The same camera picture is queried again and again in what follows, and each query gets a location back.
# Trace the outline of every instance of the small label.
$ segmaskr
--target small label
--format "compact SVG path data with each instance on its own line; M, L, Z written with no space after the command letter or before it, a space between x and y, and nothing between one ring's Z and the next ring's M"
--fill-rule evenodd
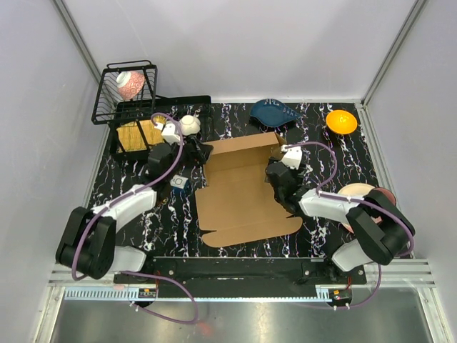
M187 177L175 175L173 179L171 179L170 185L176 188L184 189L184 187L186 187L187 180L189 180Z
M156 297L156 290L155 289L149 289L149 288L140 288L138 292L138 298L147 298L147 299L153 299Z

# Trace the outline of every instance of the black marble-patterned surface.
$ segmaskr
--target black marble-patterned surface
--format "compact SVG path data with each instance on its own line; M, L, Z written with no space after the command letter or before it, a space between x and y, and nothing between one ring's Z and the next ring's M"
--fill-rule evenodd
M295 123L274 129L287 142L320 141L327 143L338 158L335 179L324 190L337 192L352 182L363 182L377 186L368 147L361 127L348 136L329 134L325 127L327 113L345 109L358 118L354 104L288 104L302 113ZM213 104L214 139L273 131L249 120L252 104ZM169 114L176 109L170 108ZM190 106L189 114L198 113ZM305 149L308 159L304 183L315 186L331 173L333 162L329 153L322 148ZM99 205L127 192L139 182L144 170L141 162L117 164L105 149L90 205ZM328 249L348 242L353 237L340 224L322 218L307 218L295 234L265 239L225 248L211 248L201 240L199 221L196 214L194 190L204 185L201 168L194 167L184 172L190 177L191 186L186 191L173 190L165 204L146 212L127 224L117 234L118 245L141 247L154 256L175 257L324 257Z

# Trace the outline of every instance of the silver metal floor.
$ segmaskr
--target silver metal floor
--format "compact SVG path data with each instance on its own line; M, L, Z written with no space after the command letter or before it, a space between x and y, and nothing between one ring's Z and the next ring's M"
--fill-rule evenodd
M355 302L368 290L354 290ZM65 301L53 343L173 342L432 342L414 289L381 289L349 312L292 303L199 303L201 322L186 326L135 312L126 303ZM188 302L152 304L157 312L191 318Z

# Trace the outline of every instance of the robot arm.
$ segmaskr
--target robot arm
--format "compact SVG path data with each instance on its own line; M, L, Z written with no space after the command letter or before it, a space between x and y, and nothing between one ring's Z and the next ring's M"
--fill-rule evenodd
M199 120L184 116L179 124L184 136L183 154L175 170L187 163L205 164L213 147L200 143L196 138L195 134L200 130ZM168 121L159 128L165 142L154 145L149 152L146 171L142 176L143 184L135 184L128 191L131 195L121 201L113 199L92 209L78 207L73 210L56 252L58 263L71 268L76 248L87 224L108 207L95 221L85 239L76 270L93 279L100 279L108 272L137 272L142 268L146 254L133 247L117 247L116 233L141 213L153 209L158 202L168 197L171 191L173 172L152 187L145 188L145 184L150 184L170 169L178 156L181 140L175 124Z
M411 233L415 230L400 211L379 191L372 190L364 197L343 197L339 194L309 189L301 186L299 147L289 149L281 160L270 158L266 176L275 191L275 200L293 215L323 217L344 224L350 224L356 239L343 244L332 256L332 262L342 271L368 262L387 265L408 243L408 235L391 216L400 219ZM381 217L376 224L372 217Z

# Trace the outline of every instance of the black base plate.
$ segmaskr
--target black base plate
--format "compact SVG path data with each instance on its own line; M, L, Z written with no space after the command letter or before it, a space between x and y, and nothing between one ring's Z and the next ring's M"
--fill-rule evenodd
M170 277L184 283L194 297L315 297L317 284L365 284L363 267L348 273L329 274L321 259L302 258L174 258L146 261L141 272ZM151 284L150 279L116 275L117 284ZM160 298L185 297L176 286L160 282Z

